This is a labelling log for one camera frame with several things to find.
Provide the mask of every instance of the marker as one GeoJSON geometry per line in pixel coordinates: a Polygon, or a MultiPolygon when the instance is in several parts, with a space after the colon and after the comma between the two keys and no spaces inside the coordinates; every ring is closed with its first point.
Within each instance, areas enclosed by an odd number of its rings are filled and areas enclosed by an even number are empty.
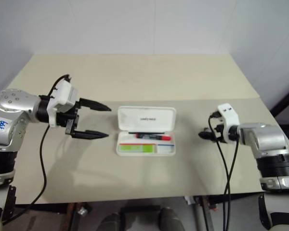
{"type": "Polygon", "coordinates": [[[154,135],[154,134],[141,134],[141,133],[137,133],[135,136],[138,139],[171,141],[171,137],[170,136],[159,136],[159,135],[154,135]]]}

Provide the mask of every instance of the beige table top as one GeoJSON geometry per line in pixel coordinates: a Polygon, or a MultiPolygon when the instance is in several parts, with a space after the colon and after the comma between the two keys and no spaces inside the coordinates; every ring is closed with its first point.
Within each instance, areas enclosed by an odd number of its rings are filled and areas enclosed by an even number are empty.
{"type": "MultiPolygon", "coordinates": [[[[276,124],[258,94],[229,55],[35,55],[9,86],[46,94],[69,73],[79,97],[102,101],[112,112],[80,110],[79,129],[108,133],[100,140],[72,139],[64,128],[51,129],[43,156],[48,185],[38,203],[221,194],[222,160],[215,144],[198,133],[216,106],[230,103],[240,122],[276,124]],[[176,155],[122,157],[115,153],[121,105],[171,106],[177,110],[176,155]]],[[[39,193],[39,143],[46,124],[30,124],[16,159],[13,185],[17,203],[39,193]]],[[[223,144],[230,164],[234,146],[223,144]]],[[[256,161],[240,146],[231,180],[232,193],[261,191],[256,161]]]]}

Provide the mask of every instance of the black cable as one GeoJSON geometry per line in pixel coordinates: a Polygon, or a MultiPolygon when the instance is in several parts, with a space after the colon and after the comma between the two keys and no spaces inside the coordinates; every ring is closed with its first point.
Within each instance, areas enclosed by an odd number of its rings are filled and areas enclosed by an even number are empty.
{"type": "Polygon", "coordinates": [[[227,211],[227,222],[226,222],[226,231],[229,229],[229,220],[230,220],[230,202],[231,202],[231,194],[230,194],[230,179],[231,179],[231,175],[232,175],[232,171],[233,171],[233,168],[235,166],[235,162],[236,162],[236,155],[237,155],[237,151],[238,151],[238,148],[239,148],[239,138],[237,137],[236,138],[236,148],[235,148],[235,153],[234,153],[234,156],[233,156],[233,159],[232,159],[232,164],[231,164],[231,168],[230,168],[230,172],[229,172],[229,178],[227,180],[227,184],[226,184],[226,187],[225,187],[225,191],[224,191],[224,196],[227,192],[227,189],[229,191],[229,195],[228,195],[228,211],[227,211]]]}
{"type": "MultiPolygon", "coordinates": [[[[217,144],[217,147],[218,147],[218,150],[220,151],[220,154],[222,156],[222,160],[223,160],[223,165],[225,167],[225,171],[226,171],[226,176],[227,176],[227,185],[228,185],[228,192],[229,192],[229,195],[230,195],[230,182],[228,182],[228,179],[229,179],[229,173],[228,173],[228,167],[227,167],[227,163],[225,161],[225,157],[223,155],[223,152],[222,152],[222,149],[221,149],[221,146],[216,138],[216,135],[215,135],[215,132],[212,128],[212,125],[211,125],[211,119],[213,118],[213,116],[210,116],[209,119],[208,119],[208,124],[209,124],[209,127],[210,127],[210,130],[213,134],[213,138],[214,140],[216,141],[216,144],[217,144]]],[[[226,230],[226,208],[225,208],[225,204],[226,204],[226,201],[225,201],[225,193],[223,195],[223,231],[226,230]]]]}
{"type": "Polygon", "coordinates": [[[49,130],[49,125],[47,126],[44,135],[42,137],[42,140],[40,141],[40,145],[39,145],[39,159],[40,159],[40,165],[42,168],[42,172],[43,172],[43,178],[44,178],[44,184],[43,184],[43,188],[40,191],[40,193],[38,194],[38,196],[31,202],[31,204],[29,204],[24,210],[22,210],[21,212],[19,212],[18,214],[16,214],[15,216],[11,217],[10,219],[4,221],[2,224],[6,225],[8,223],[10,223],[11,221],[19,218],[21,215],[23,215],[24,213],[26,213],[34,204],[35,202],[42,196],[42,194],[44,193],[45,189],[46,189],[46,185],[47,185],[47,176],[46,176],[46,171],[45,171],[45,167],[44,167],[44,162],[43,162],[43,155],[42,155],[42,149],[43,149],[43,143],[44,143],[44,139],[46,137],[46,134],[49,130]]]}
{"type": "Polygon", "coordinates": [[[50,89],[50,91],[49,91],[49,93],[48,93],[47,96],[50,96],[50,95],[52,94],[54,87],[57,85],[57,83],[58,83],[61,79],[65,79],[65,80],[68,81],[68,82],[69,82],[69,80],[70,80],[69,75],[64,75],[64,76],[59,77],[59,78],[55,81],[55,83],[53,84],[53,86],[52,86],[52,88],[50,89]]]}

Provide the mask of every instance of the floor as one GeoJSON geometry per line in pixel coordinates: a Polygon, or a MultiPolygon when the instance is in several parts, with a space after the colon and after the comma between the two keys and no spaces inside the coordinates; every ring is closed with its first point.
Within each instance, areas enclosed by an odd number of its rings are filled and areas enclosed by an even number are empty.
{"type": "MultiPolygon", "coordinates": [[[[258,196],[253,195],[243,199],[232,201],[230,218],[230,231],[265,231],[258,218],[258,196]]],[[[81,218],[78,231],[95,231],[101,220],[107,215],[119,212],[122,207],[160,205],[172,208],[180,218],[186,231],[205,231],[202,210],[200,207],[194,210],[192,205],[187,205],[183,197],[122,200],[93,202],[92,212],[81,218]]],[[[222,205],[218,204],[218,211],[211,210],[214,230],[221,230],[223,225],[222,205]]],[[[128,231],[155,231],[157,229],[157,216],[131,216],[127,226],[128,231]]],[[[30,211],[19,219],[4,226],[3,231],[59,231],[63,215],[49,212],[30,211]]]]}

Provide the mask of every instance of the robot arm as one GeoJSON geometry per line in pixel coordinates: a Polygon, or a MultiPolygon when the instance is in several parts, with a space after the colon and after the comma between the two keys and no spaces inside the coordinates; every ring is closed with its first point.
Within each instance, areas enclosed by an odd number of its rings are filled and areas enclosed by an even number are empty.
{"type": "Polygon", "coordinates": [[[35,96],[19,89],[0,92],[0,230],[2,220],[13,215],[15,187],[13,181],[15,158],[19,151],[28,123],[44,122],[50,127],[65,127],[66,134],[79,139],[98,139],[107,134],[98,131],[77,131],[78,110],[89,107],[97,111],[111,111],[106,105],[80,98],[70,84],[69,75],[60,77],[49,94],[35,96]]]}
{"type": "MultiPolygon", "coordinates": [[[[240,124],[237,113],[228,103],[218,106],[211,117],[222,124],[215,130],[218,141],[233,143],[239,138],[243,145],[251,147],[258,169],[260,184],[266,191],[259,197],[260,220],[267,229],[289,228],[289,148],[283,131],[278,126],[263,123],[240,124]]],[[[215,141],[209,131],[199,133],[203,139],[215,141]]]]}

